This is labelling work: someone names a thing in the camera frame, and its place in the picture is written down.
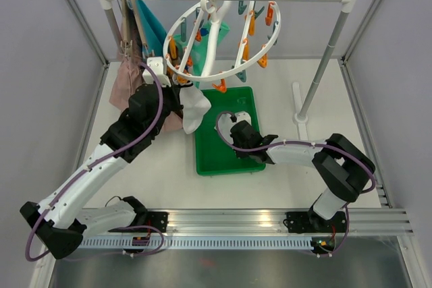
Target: blue cloth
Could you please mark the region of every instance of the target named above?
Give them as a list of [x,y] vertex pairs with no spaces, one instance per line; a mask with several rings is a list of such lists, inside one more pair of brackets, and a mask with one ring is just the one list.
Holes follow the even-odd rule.
[[154,51],[157,57],[162,57],[163,42],[167,37],[167,32],[165,31],[159,20],[156,18],[156,16],[153,15],[150,9],[146,6],[144,1],[138,0],[137,4],[142,28],[144,29],[144,33],[146,34],[147,45],[149,47],[148,51]]

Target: white table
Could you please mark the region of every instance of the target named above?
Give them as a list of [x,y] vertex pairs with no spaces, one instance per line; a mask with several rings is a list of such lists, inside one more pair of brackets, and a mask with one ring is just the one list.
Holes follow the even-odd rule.
[[[269,60],[266,69],[257,64],[247,71],[247,82],[227,79],[228,86],[251,86],[262,135],[297,138],[292,122],[294,102],[291,84],[300,82],[306,96],[319,60]],[[229,69],[232,61],[217,61]],[[109,104],[119,63],[111,63],[91,130],[86,157],[99,138],[119,117]],[[201,84],[211,88],[211,84]],[[332,133],[345,135],[363,150],[356,120],[337,60],[332,59],[308,112],[310,139]],[[194,136],[182,130],[160,134],[130,165],[109,180],[86,207],[100,207],[114,195],[135,196],[147,208],[308,208],[325,189],[316,170],[298,165],[267,165],[264,171],[202,177],[196,173]],[[380,207],[376,190],[351,204],[357,208]]]

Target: metal vent grille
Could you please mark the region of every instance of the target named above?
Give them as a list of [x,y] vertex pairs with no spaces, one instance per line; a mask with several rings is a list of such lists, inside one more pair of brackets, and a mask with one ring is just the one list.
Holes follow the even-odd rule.
[[[164,248],[175,250],[311,250],[311,237],[166,237]],[[161,238],[152,236],[147,248],[155,248]],[[86,239],[84,249],[140,249],[132,236],[109,235]]]

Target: gray floor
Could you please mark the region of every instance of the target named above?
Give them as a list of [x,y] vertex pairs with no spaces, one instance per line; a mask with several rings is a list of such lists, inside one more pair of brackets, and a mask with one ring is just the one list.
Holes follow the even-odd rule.
[[[71,258],[101,253],[78,250]],[[350,238],[333,257],[296,251],[169,250],[59,261],[51,287],[411,287],[394,239]]]

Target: green tray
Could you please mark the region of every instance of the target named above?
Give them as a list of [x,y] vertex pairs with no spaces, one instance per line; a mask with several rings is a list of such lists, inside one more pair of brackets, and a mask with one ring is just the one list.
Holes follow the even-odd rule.
[[225,94],[216,89],[203,90],[202,93],[210,101],[211,108],[195,131],[196,172],[199,175],[226,175],[264,170],[265,164],[250,158],[238,159],[215,130],[216,117],[221,111],[246,111],[252,119],[253,128],[259,131],[252,88],[228,88]]

